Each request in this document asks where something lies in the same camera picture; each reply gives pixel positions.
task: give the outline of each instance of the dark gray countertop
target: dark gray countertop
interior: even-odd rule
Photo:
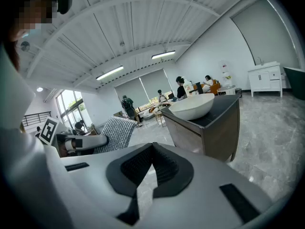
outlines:
[[[236,101],[238,101],[240,95],[222,95],[215,96],[213,106],[209,113],[205,116],[195,119],[185,121],[177,118],[170,110],[169,107],[163,108],[161,112],[164,116],[172,118],[173,120],[179,120],[179,123],[183,125],[183,122],[195,124],[201,128],[206,128],[208,125],[213,123],[217,118],[219,118],[224,112],[226,112]]]

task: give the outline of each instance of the cabinet drawer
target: cabinet drawer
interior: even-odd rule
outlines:
[[[271,89],[280,89],[280,80],[270,81]]]
[[[280,79],[280,73],[279,71],[269,71],[269,78],[270,80],[279,80]]]

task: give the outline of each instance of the window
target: window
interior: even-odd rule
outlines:
[[[76,102],[73,91],[64,90],[61,95],[65,110],[69,109]]]
[[[115,87],[120,101],[124,95],[131,98],[138,113],[159,103],[159,89],[166,97],[172,93],[164,70],[157,70]]]
[[[75,97],[76,97],[76,101],[81,100],[82,96],[80,92],[74,92],[75,93]]]
[[[169,91],[169,92],[163,93],[163,95],[168,99],[168,95],[171,94],[171,93],[172,93],[172,91]],[[146,109],[149,109],[149,108],[153,107],[154,105],[156,105],[158,103],[159,103],[159,97],[154,97],[154,98],[149,100],[148,104],[144,104],[144,105],[136,108],[135,111],[137,113],[139,113],[141,111],[144,111]]]
[[[59,95],[57,97],[57,102],[58,102],[58,105],[59,105],[59,110],[60,110],[60,113],[64,113],[65,112],[65,108],[63,107],[63,104],[62,104],[62,99],[61,99],[61,95]]]
[[[75,123],[80,120],[85,122],[85,126],[92,124],[80,92],[64,90],[56,100],[66,127],[74,128]]]

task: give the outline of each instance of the backpack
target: backpack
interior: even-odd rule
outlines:
[[[132,107],[131,104],[126,100],[122,101],[122,106],[124,107],[125,110],[130,109]]]

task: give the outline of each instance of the gray woven chair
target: gray woven chair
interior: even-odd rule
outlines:
[[[101,133],[101,135],[109,137],[109,143],[96,147],[93,154],[106,153],[128,147],[133,129],[136,126],[136,121],[111,116]]]

